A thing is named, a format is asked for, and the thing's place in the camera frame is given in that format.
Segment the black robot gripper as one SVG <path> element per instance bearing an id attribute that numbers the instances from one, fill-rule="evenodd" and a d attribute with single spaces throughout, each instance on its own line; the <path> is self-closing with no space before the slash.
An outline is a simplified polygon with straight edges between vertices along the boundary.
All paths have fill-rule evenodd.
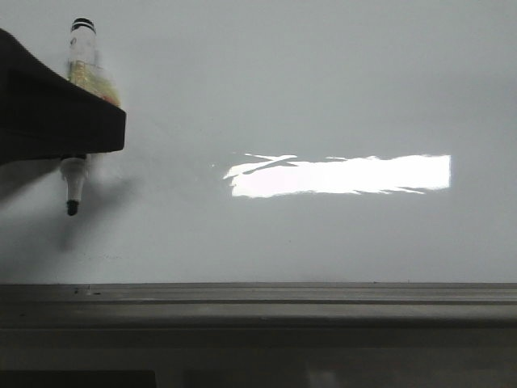
<path id="1" fill-rule="evenodd" d="M 1 32 L 1 162 L 124 148 L 126 114 L 65 80 Z"/>

